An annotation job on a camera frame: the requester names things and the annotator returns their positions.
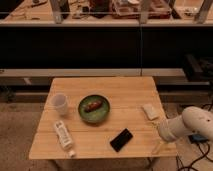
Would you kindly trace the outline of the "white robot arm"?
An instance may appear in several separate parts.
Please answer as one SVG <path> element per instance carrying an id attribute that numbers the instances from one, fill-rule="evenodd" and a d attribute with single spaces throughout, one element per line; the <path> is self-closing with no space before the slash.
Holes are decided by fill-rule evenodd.
<path id="1" fill-rule="evenodd" d="M 213 141 L 213 114 L 199 107 L 190 106 L 185 108 L 181 115 L 162 120 L 156 128 L 160 140 L 152 150 L 152 154 L 158 154 L 168 143 L 188 135 L 200 134 Z"/>

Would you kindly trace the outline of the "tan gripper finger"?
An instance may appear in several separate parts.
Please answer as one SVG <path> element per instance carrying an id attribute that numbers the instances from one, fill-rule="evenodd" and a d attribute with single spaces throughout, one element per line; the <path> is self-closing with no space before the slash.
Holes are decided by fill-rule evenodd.
<path id="1" fill-rule="evenodd" d="M 157 143 L 157 145 L 154 147 L 154 149 L 152 150 L 152 154 L 158 154 L 159 151 L 163 148 L 163 146 L 165 145 L 166 143 L 164 141 L 159 141 Z"/>
<path id="2" fill-rule="evenodd" d="M 158 126 L 158 124 L 159 124 L 159 122 L 152 122 L 152 125 L 154 125 L 155 127 L 157 127 Z"/>

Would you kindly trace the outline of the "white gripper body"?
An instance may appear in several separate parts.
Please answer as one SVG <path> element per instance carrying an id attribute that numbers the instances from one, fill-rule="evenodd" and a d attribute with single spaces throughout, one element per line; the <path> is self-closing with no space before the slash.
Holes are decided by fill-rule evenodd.
<path id="1" fill-rule="evenodd" d="M 162 120 L 157 125 L 159 136 L 166 142 L 174 142 L 184 133 L 184 124 L 181 116 Z"/>

